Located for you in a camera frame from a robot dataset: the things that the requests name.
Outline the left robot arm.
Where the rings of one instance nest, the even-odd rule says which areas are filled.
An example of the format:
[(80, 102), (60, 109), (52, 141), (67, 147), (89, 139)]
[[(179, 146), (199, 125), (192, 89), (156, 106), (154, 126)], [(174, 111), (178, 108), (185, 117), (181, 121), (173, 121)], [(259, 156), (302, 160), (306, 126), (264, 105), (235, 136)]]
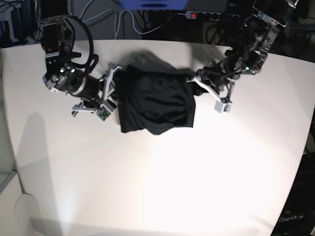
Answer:
[(256, 0), (252, 13), (240, 27), (240, 36), (225, 58), (212, 62), (186, 79), (198, 85), (198, 93), (208, 92), (216, 101), (215, 110), (229, 113), (235, 82), (245, 75), (256, 75), (268, 58), (281, 27), (286, 27), (296, 9), (296, 0)]

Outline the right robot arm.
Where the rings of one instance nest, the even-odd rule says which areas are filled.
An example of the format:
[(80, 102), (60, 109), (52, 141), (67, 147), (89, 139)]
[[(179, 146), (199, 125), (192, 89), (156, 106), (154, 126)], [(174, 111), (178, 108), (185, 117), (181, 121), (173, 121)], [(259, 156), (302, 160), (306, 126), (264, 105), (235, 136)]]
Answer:
[[(91, 75), (99, 57), (94, 53), (92, 34), (81, 17), (70, 14), (65, 0), (36, 0), (35, 20), (42, 25), (41, 46), (45, 52), (47, 89), (80, 99), (72, 108), (72, 116), (87, 112), (105, 121), (116, 109), (114, 75), (120, 66), (109, 68), (100, 78)], [(89, 53), (85, 63), (74, 62), (81, 53), (74, 51), (76, 22), (88, 39)]]

